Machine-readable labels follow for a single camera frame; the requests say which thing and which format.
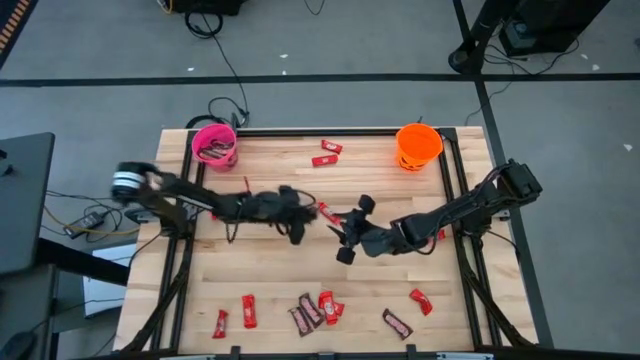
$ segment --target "wooden table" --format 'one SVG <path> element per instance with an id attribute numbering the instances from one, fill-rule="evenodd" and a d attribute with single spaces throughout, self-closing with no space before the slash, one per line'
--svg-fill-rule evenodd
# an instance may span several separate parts
<path id="1" fill-rule="evenodd" d="M 469 186 L 492 169 L 480 127 L 458 128 L 459 144 Z M 164 130 L 156 163 L 163 171 L 179 173 L 186 130 Z M 390 220 L 414 212 L 428 212 L 446 202 L 443 182 L 434 161 L 420 173 L 407 173 L 394 164 L 393 136 L 330 138 L 344 145 L 335 166 L 313 168 L 311 157 L 327 155 L 318 137 L 247 138 L 239 142 L 238 165 L 229 173 L 207 170 L 204 186 L 216 192 L 275 190 L 290 184 L 314 194 L 337 211 L 356 206 L 361 194 L 377 201 L 370 220 L 388 226 Z M 445 147 L 448 158 L 450 149 Z M 450 172 L 459 195 L 452 161 Z M 194 178 L 195 165 L 191 167 Z M 237 240 L 229 245 L 224 226 L 208 214 L 198 219 L 187 302 L 180 341 L 181 354 L 229 353 L 232 345 L 243 353 L 301 352 L 397 352 L 406 344 L 418 351 L 472 350 L 451 229 L 431 256 L 417 253 L 367 257 L 358 248 L 352 266 L 335 260 L 337 238 L 320 217 L 307 227 L 302 244 L 294 247 L 275 229 L 261 225 L 240 226 Z M 157 224 L 141 228 L 138 247 L 157 234 Z M 494 221 L 493 231 L 510 237 L 507 223 Z M 487 234 L 484 256 L 493 297 L 507 317 L 529 340 L 536 334 L 513 247 Z M 142 327 L 158 299 L 167 241 L 159 239 L 135 259 L 114 349 L 127 344 Z M 176 268 L 182 253 L 176 254 Z M 424 317 L 409 292 L 419 288 L 434 310 Z M 312 299 L 332 290 L 336 301 L 346 304 L 335 326 L 323 324 L 313 334 L 299 338 L 288 309 L 298 296 L 310 292 Z M 258 327 L 243 327 L 240 297 L 254 294 Z M 483 339 L 488 343 L 487 321 L 477 300 Z M 402 342 L 382 320 L 385 308 L 407 322 L 415 332 Z M 218 310 L 230 313 L 227 337 L 211 339 Z M 173 309 L 165 318 L 163 346 L 168 345 Z"/>

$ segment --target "pink bucket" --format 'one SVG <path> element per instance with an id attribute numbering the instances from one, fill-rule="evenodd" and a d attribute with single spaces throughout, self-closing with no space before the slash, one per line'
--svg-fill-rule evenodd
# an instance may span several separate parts
<path id="1" fill-rule="evenodd" d="M 193 137 L 191 150 L 199 161 L 217 172 L 231 170 L 238 162 L 237 137 L 229 125 L 213 124 L 200 129 Z"/>

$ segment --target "orange bucket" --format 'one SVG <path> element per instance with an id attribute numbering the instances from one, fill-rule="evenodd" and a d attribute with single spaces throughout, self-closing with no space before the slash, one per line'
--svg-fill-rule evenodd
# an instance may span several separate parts
<path id="1" fill-rule="evenodd" d="M 409 124 L 396 133 L 396 161 L 403 169 L 420 171 L 442 152 L 442 138 L 425 124 Z"/>

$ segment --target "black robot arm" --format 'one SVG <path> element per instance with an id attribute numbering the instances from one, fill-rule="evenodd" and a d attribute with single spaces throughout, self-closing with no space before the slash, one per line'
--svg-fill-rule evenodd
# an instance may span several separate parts
<path id="1" fill-rule="evenodd" d="M 343 247 L 337 260 L 353 263 L 353 248 L 362 244 L 368 256 L 381 254 L 406 254 L 419 252 L 428 255 L 433 251 L 440 228 L 460 221 L 466 235 L 481 236 L 491 226 L 491 217 L 504 210 L 518 208 L 535 201 L 542 187 L 529 167 L 513 159 L 493 169 L 472 191 L 429 213 L 418 213 L 391 221 L 385 229 L 371 224 L 366 216 L 373 212 L 374 201 L 367 195 L 360 199 L 360 209 L 339 214 L 345 221 L 342 231 L 331 228 L 340 237 Z M 431 243 L 431 249 L 421 250 Z"/>
<path id="2" fill-rule="evenodd" d="M 174 174 L 161 172 L 152 164 L 140 162 L 120 163 L 111 186 L 114 201 L 125 205 L 139 203 L 160 218 L 164 229 L 170 229 L 178 237 L 184 237 L 192 230 L 189 214 L 184 207 L 170 203 L 167 198 L 209 211 L 226 224 L 275 225 L 294 245 L 300 244 L 304 225 L 316 218 L 315 199 L 309 195 L 313 201 L 301 205 L 300 193 L 289 186 L 280 186 L 278 192 L 265 191 L 255 195 L 249 191 L 218 194 Z"/>

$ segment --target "red candy wrapper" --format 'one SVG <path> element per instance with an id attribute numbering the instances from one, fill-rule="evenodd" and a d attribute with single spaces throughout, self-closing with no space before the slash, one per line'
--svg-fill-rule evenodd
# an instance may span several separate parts
<path id="1" fill-rule="evenodd" d="M 302 296 L 298 298 L 300 302 L 300 308 L 302 312 L 306 315 L 307 319 L 311 320 L 311 324 L 313 324 L 314 328 L 317 328 L 322 324 L 324 318 L 322 317 L 322 313 L 320 313 L 320 309 L 316 306 L 316 304 L 311 301 L 311 297 L 309 293 L 304 293 Z"/>
<path id="2" fill-rule="evenodd" d="M 340 226 L 340 218 L 334 214 L 326 203 L 318 203 L 318 211 L 324 215 L 333 225 Z"/>
<path id="3" fill-rule="evenodd" d="M 342 316 L 342 313 L 344 312 L 344 304 L 340 304 L 337 302 L 333 302 L 336 305 L 336 314 L 338 314 L 338 316 Z"/>
<path id="4" fill-rule="evenodd" d="M 223 339 L 227 336 L 225 333 L 225 329 L 227 328 L 227 316 L 229 316 L 229 314 L 224 310 L 220 310 L 220 312 L 218 312 L 218 322 L 216 323 L 216 330 L 213 332 L 213 336 L 211 337 L 212 339 Z"/>
<path id="5" fill-rule="evenodd" d="M 340 154 L 340 152 L 342 151 L 342 145 L 338 145 L 338 144 L 334 144 L 330 141 L 327 140 L 322 140 L 322 148 L 325 150 L 329 150 L 331 152 L 334 152 L 336 154 Z"/>
<path id="6" fill-rule="evenodd" d="M 335 164 L 338 162 L 338 155 L 319 156 L 311 159 L 314 167 Z"/>
<path id="7" fill-rule="evenodd" d="M 422 291 L 414 289 L 411 294 L 409 294 L 409 297 L 420 303 L 420 310 L 422 310 L 424 316 L 429 315 L 431 310 L 433 310 L 433 305 L 431 305 L 431 302 L 427 299 L 424 293 L 422 293 Z"/>
<path id="8" fill-rule="evenodd" d="M 244 327 L 253 329 L 258 326 L 258 321 L 256 320 L 256 298 L 253 295 L 243 296 L 242 307 L 244 308 Z"/>
<path id="9" fill-rule="evenodd" d="M 293 321 L 298 327 L 298 334 L 300 335 L 300 337 L 305 337 L 313 332 L 313 328 L 311 327 L 311 325 L 309 325 L 307 318 L 304 317 L 302 308 L 300 308 L 300 306 L 289 309 L 289 313 L 293 317 Z"/>
<path id="10" fill-rule="evenodd" d="M 384 312 L 382 312 L 382 319 L 387 323 L 387 325 L 391 326 L 393 330 L 396 331 L 402 340 L 408 338 L 409 335 L 413 333 L 413 329 L 411 329 L 409 325 L 403 323 L 402 320 L 398 319 L 397 316 L 393 315 L 389 309 L 384 309 Z"/>
<path id="11" fill-rule="evenodd" d="M 320 293 L 318 305 L 324 310 L 327 325 L 335 325 L 338 322 L 338 314 L 336 313 L 336 305 L 333 302 L 333 292 L 324 291 Z"/>

